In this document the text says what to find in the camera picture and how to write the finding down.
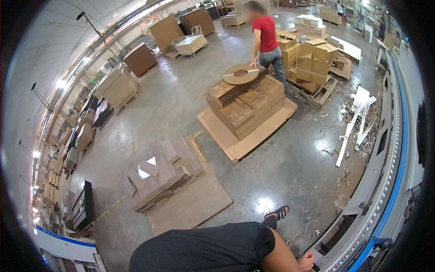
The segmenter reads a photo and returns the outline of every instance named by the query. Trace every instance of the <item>worker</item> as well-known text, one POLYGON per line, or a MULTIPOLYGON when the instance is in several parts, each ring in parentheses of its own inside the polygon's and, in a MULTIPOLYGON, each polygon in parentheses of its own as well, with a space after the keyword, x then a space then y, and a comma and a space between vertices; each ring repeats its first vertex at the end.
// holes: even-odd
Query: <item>worker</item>
POLYGON ((265 215, 263 223, 167 231, 135 249, 129 272, 308 271, 314 254, 307 252, 296 260, 275 231, 277 221, 287 214, 288 206, 283 206, 265 215))
POLYGON ((378 39, 380 39, 382 42, 385 39, 385 22, 384 22, 384 18, 382 18, 382 17, 379 19, 378 39))
POLYGON ((284 84, 284 92, 287 94, 287 82, 285 81, 284 68, 282 67, 281 50, 275 38, 275 22, 268 16, 264 5, 257 1, 249 1, 243 8, 246 11, 247 21, 252 25, 254 32, 254 45, 252 48, 252 63, 249 67, 257 67, 258 60, 261 66, 268 69, 272 64, 275 69, 275 78, 284 84))
POLYGON ((343 6, 341 5, 340 0, 337 1, 337 4, 335 5, 335 7, 337 8, 338 15, 341 16, 341 20, 343 21, 343 17, 344 17, 343 6))
POLYGON ((395 45, 397 48, 400 48, 400 42, 401 42, 401 39, 400 39, 400 34, 399 34, 398 31, 396 31, 395 38, 396 38, 396 40, 394 41, 394 45, 395 45))

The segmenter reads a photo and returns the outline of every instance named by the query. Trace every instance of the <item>sandal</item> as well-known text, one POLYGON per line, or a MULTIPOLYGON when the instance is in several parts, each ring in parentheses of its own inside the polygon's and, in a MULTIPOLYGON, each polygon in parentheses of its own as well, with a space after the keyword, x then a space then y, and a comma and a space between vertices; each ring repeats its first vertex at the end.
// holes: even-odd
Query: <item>sandal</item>
POLYGON ((277 210, 274 211, 274 212, 270 212, 270 213, 266 214, 266 215, 264 216, 264 219, 266 219, 266 217, 267 217, 268 215, 271 215, 271 214, 274 214, 274 213, 276 213, 276 214, 278 215, 277 220, 281 220, 281 219, 285 218, 285 216, 286 216, 286 214, 285 214, 285 208, 286 208, 286 207, 287 207, 288 211, 290 211, 290 208, 289 208, 287 205, 285 205, 285 206, 280 207, 279 209, 277 209, 277 210))

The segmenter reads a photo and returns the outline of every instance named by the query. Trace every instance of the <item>foot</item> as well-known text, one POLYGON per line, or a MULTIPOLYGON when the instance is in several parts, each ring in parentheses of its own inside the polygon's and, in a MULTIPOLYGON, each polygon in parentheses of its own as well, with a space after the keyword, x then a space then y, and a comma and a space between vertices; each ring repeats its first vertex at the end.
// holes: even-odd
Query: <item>foot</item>
MULTIPOLYGON (((278 215, 279 212, 280 211, 277 210, 276 212, 273 212, 271 214, 266 215, 264 218, 267 219, 269 216, 275 216, 276 219, 279 220, 279 215, 278 215)), ((285 206, 284 207, 284 216, 282 216, 282 218, 284 218, 287 214, 288 214, 288 207, 285 206)))

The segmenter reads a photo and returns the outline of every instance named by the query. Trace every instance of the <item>concrete floor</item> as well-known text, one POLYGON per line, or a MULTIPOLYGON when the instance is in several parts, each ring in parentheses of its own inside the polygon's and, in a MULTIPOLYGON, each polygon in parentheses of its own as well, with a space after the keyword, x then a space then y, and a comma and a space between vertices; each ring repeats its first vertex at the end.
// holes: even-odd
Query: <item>concrete floor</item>
MULTIPOLYGON (((276 29, 294 28, 295 17, 310 14, 310 9, 274 8, 276 29)), ((309 233, 316 230, 322 233, 335 220, 339 214, 335 202, 341 195, 350 197, 362 176, 364 160, 353 152, 353 146, 348 145, 351 157, 343 161, 341 168, 335 167, 337 156, 320 151, 339 151, 341 128, 330 128, 323 137, 319 123, 322 112, 314 110, 303 97, 296 99, 293 95, 289 97, 298 104, 298 110, 288 122, 251 155, 232 164, 196 115, 206 105, 203 97, 206 88, 220 79, 228 67, 251 59, 253 35, 247 25, 222 28, 219 20, 214 24, 216 32, 207 36, 208 48, 197 52, 194 58, 158 59, 159 64, 140 79, 138 99, 120 116, 111 116, 97 131, 94 142, 70 177, 72 191, 84 179, 92 182, 97 217, 93 238, 108 271, 127 271, 134 249, 153 237, 147 217, 128 211, 119 176, 130 158, 156 139, 202 131, 196 140, 234 204, 201 227, 261 221, 266 212, 289 205, 289 216, 279 222, 277 231, 284 240, 298 234, 290 245, 295 255, 314 243, 315 238, 309 239, 309 233), (351 185, 346 187, 337 179, 350 164, 354 173, 349 179, 351 185), (304 233, 306 217, 311 221, 304 233)), ((324 24, 328 34, 362 49, 359 66, 352 65, 352 81, 377 96, 381 77, 373 69, 376 45, 365 42, 349 24, 339 27, 324 24)), ((329 126, 341 123, 342 102, 341 94, 334 93, 324 107, 329 126)))

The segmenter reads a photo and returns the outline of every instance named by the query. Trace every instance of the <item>fluorescent light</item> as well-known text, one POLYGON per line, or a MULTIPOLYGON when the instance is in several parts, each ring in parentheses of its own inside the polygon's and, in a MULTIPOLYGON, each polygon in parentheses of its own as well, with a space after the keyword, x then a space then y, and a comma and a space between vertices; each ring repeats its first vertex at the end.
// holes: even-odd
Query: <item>fluorescent light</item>
POLYGON ((65 88, 66 85, 67 85, 67 82, 65 80, 59 80, 57 82, 57 87, 58 88, 65 88))

